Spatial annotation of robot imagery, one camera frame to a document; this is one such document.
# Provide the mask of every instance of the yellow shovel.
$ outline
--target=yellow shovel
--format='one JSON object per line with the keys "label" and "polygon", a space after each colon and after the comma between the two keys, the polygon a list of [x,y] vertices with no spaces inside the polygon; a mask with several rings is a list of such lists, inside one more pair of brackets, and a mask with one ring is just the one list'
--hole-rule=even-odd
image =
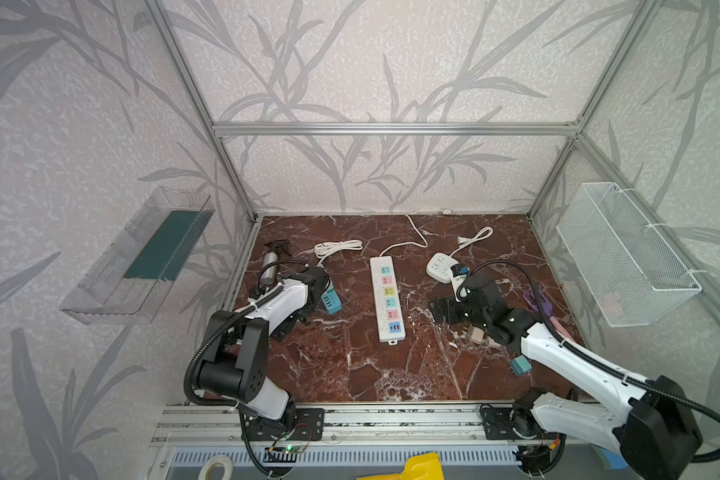
{"label": "yellow shovel", "polygon": [[443,466],[436,453],[425,453],[410,457],[402,473],[359,477],[357,480],[444,480]]}

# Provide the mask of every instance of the tape roll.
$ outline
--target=tape roll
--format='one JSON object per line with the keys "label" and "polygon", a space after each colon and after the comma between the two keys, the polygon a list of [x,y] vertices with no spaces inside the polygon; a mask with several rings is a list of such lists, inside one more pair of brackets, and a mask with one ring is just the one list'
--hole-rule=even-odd
{"label": "tape roll", "polygon": [[221,480],[230,480],[232,464],[231,458],[226,455],[217,455],[209,458],[208,462],[205,462],[205,465],[202,466],[202,470],[200,470],[200,475],[197,476],[197,480],[208,480],[210,478],[211,470],[213,468],[218,468],[219,466],[224,468],[224,475],[221,476]]}

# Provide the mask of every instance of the red marble surface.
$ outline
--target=red marble surface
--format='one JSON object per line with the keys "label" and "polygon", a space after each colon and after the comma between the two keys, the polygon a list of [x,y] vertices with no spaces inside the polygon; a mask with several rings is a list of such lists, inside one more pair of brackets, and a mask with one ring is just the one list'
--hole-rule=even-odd
{"label": "red marble surface", "polygon": [[[295,259],[316,263],[314,245],[323,241],[359,239],[365,249],[343,251],[324,267],[335,284],[343,309],[328,315],[321,305],[310,324],[298,323],[283,342],[270,342],[269,377],[292,393],[297,402],[380,400],[510,400],[530,386],[564,396],[570,384],[536,362],[530,374],[509,370],[511,353],[496,344],[478,346],[466,340],[466,325],[436,325],[428,300],[452,295],[450,284],[436,282],[426,265],[436,252],[449,254],[458,236],[474,236],[484,226],[494,233],[455,255],[475,266],[503,258],[523,264],[554,303],[555,315],[576,340],[576,326],[552,277],[525,216],[415,215],[429,247],[400,246],[390,250],[400,289],[407,338],[395,346],[378,340],[369,259],[391,244],[420,241],[405,216],[268,216],[256,240],[237,300],[255,282],[265,253],[264,243],[286,238]],[[488,270],[510,306],[526,306],[529,288],[523,274],[510,266]]]}

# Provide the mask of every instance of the wall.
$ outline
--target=wall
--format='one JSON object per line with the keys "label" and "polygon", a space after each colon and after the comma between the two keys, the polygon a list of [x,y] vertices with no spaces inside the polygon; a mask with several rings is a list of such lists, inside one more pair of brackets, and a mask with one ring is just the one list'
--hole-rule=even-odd
{"label": "wall", "polygon": [[[582,110],[638,1],[163,4],[216,122],[566,122]],[[525,212],[562,144],[464,141],[245,137],[226,144],[257,208],[271,213],[431,205]]]}
{"label": "wall", "polygon": [[[148,326],[59,311],[157,186],[216,212]],[[132,478],[248,229],[139,2],[0,2],[0,478]]]}
{"label": "wall", "polygon": [[[586,131],[720,284],[720,2],[665,1]],[[534,226],[596,352],[678,381],[720,412],[720,327],[698,298],[651,326],[611,328],[554,230],[578,186],[603,181],[574,154]],[[706,449],[720,428],[700,420]],[[720,478],[720,462],[683,478]]]}

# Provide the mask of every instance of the spray bottle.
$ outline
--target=spray bottle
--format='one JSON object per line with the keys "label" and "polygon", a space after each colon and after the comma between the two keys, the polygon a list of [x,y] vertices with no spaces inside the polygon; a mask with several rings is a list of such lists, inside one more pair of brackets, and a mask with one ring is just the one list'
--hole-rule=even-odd
{"label": "spray bottle", "polygon": [[[264,244],[264,246],[269,247],[269,251],[266,255],[264,255],[264,263],[261,264],[261,266],[280,260],[278,257],[279,254],[286,254],[290,256],[288,250],[285,249],[288,246],[288,240],[275,240],[273,242],[269,242],[268,244]],[[277,265],[273,265],[270,266],[263,275],[261,275],[261,284],[263,286],[272,286],[276,281]]]}

